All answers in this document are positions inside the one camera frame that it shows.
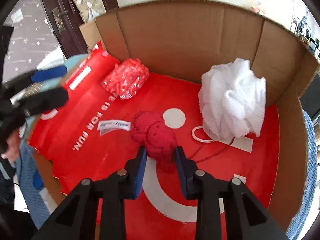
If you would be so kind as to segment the person's left hand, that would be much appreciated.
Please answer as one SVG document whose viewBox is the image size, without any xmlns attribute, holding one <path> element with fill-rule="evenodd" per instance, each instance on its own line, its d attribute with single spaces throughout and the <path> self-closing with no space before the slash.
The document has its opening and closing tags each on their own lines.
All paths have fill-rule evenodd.
<svg viewBox="0 0 320 240">
<path fill-rule="evenodd" d="M 1 157 L 11 163 L 15 162 L 20 156 L 20 142 L 19 129 L 16 129 L 7 138 L 8 148 L 5 153 L 1 154 Z"/>
</svg>

